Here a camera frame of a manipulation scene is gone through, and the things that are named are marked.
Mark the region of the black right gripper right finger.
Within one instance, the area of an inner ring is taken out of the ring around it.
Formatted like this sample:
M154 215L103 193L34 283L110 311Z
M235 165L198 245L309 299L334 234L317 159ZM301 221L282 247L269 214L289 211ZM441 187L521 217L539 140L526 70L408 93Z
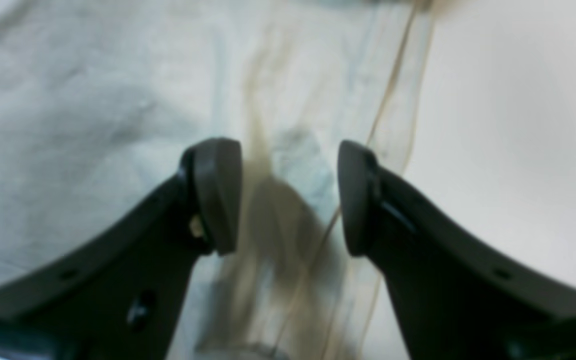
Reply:
M576 360L576 289L460 227L374 152L338 150L343 234L381 272L412 360Z

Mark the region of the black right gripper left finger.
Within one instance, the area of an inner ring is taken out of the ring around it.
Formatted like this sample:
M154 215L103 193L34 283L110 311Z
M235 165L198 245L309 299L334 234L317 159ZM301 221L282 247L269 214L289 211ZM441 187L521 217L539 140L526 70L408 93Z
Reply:
M194 266L237 248L242 146L213 137L121 220L0 285L0 360L163 360Z

